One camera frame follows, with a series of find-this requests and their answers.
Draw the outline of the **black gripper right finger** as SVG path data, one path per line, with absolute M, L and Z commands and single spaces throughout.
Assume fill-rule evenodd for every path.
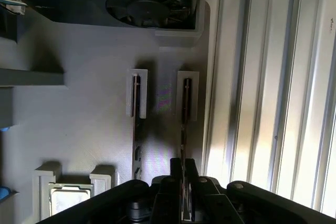
M 200 176 L 191 158 L 185 161 L 185 172 L 192 216 L 200 214 L 206 223 L 308 223 L 292 201 L 243 181 L 223 188 Z

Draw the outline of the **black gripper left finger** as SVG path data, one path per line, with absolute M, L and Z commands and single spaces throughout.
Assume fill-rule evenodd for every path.
M 181 160 L 157 183 L 130 180 L 42 223 L 181 223 Z

